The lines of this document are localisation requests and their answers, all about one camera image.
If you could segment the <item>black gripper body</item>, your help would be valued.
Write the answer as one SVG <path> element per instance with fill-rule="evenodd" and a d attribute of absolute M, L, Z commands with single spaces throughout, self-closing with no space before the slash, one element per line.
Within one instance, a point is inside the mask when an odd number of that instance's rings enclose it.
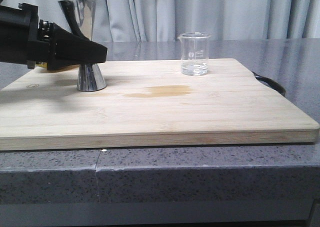
<path fill-rule="evenodd" d="M 51 23 L 39 19 L 38 7 L 21 3 L 18 8 L 0 7 L 0 61 L 27 65 L 46 63 Z"/>

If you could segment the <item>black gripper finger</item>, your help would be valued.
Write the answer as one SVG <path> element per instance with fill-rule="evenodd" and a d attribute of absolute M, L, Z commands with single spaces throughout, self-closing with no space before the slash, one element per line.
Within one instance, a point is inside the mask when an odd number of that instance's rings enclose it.
<path fill-rule="evenodd" d="M 60 70 L 67 66 L 104 63 L 107 48 L 88 38 L 76 36 L 55 23 L 50 24 L 47 69 Z"/>

